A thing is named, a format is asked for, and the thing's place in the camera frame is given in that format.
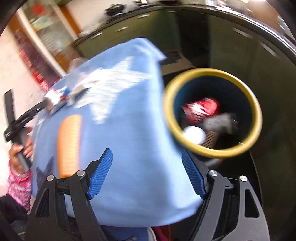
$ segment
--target person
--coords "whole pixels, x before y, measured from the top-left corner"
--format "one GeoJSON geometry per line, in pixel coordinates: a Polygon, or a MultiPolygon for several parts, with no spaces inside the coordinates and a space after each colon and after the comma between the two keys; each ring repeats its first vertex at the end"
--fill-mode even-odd
{"type": "Polygon", "coordinates": [[[25,147],[22,145],[12,145],[9,150],[7,194],[0,197],[0,212],[9,224],[12,224],[15,220],[21,220],[26,223],[28,220],[27,213],[30,210],[32,174],[31,170],[24,173],[17,158],[17,153],[23,148],[25,148],[24,155],[29,158],[33,153],[32,140],[29,136],[25,147]]]}

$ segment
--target light blue cloth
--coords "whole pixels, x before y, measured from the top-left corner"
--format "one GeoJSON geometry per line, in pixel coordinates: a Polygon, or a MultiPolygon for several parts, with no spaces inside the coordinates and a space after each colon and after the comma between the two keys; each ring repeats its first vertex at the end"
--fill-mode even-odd
{"type": "MultiPolygon", "coordinates": [[[[105,148],[113,151],[113,164],[101,191],[91,200],[100,224],[162,226],[196,213],[202,199],[193,190],[182,165],[181,152],[164,120],[164,85],[159,66],[164,58],[147,39],[133,39],[102,52],[79,67],[86,72],[102,68],[102,79],[106,80],[106,70],[114,74],[115,80],[98,84],[91,93],[81,94],[75,105],[64,106],[53,116],[40,112],[33,133],[33,140],[36,140],[32,168],[34,196],[48,174],[58,177],[56,146],[61,122],[67,116],[80,114],[79,168],[85,169],[91,161],[98,160],[105,148]],[[110,100],[97,93],[106,88],[106,83],[112,89],[122,86],[117,83],[119,81],[123,84],[127,81],[127,88],[122,91],[119,88],[117,95],[111,97],[113,105],[109,105],[109,113],[102,118],[98,111],[104,103],[110,104],[110,100]]],[[[63,87],[70,78],[74,76],[62,78],[54,88],[63,87]]],[[[69,196],[66,196],[66,205],[69,215],[73,216],[69,196]]]]}

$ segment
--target white star pattern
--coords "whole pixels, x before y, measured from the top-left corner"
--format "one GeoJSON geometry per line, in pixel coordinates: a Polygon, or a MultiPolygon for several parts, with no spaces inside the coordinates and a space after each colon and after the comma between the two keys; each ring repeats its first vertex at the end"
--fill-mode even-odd
{"type": "Polygon", "coordinates": [[[93,86],[76,103],[75,108],[91,104],[94,122],[104,123],[118,94],[150,77],[147,73],[131,71],[132,61],[133,57],[129,56],[111,69],[97,69],[92,72],[88,79],[93,86]]]}

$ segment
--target black gripper frame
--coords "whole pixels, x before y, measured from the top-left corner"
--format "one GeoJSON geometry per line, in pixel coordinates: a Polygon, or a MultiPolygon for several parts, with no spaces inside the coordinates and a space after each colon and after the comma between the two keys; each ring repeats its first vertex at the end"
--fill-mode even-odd
{"type": "Polygon", "coordinates": [[[100,160],[91,162],[84,172],[80,170],[68,178],[47,177],[31,210],[25,241],[107,241],[87,195],[89,179],[100,160]],[[71,196],[79,237],[71,232],[65,195],[71,196]]]}
{"type": "MultiPolygon", "coordinates": [[[[200,161],[197,158],[193,161],[198,166],[200,161]]],[[[249,180],[215,174],[207,173],[210,191],[187,240],[270,241],[263,209],[249,180]]]]}

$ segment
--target floor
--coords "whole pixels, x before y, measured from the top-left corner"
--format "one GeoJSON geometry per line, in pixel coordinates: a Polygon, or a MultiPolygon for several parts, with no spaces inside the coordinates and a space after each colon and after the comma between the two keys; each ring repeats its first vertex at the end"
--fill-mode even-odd
{"type": "MultiPolygon", "coordinates": [[[[6,28],[0,37],[0,95],[13,89],[15,115],[19,117],[38,103],[43,93],[31,77],[23,61],[18,56],[18,45],[12,32],[6,28]]],[[[6,143],[1,134],[7,128],[5,107],[0,101],[0,196],[6,193],[8,178],[8,150],[11,143],[6,143]]]]}

